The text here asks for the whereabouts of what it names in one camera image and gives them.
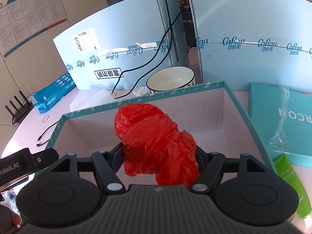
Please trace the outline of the operator hand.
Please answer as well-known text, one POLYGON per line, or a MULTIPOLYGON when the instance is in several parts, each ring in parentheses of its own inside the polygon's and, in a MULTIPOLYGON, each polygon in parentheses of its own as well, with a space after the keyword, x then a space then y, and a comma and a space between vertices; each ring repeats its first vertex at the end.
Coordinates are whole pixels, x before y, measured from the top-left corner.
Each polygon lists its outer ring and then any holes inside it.
POLYGON ((1 233, 15 233, 22 222, 21 217, 10 208, 1 205, 1 233))

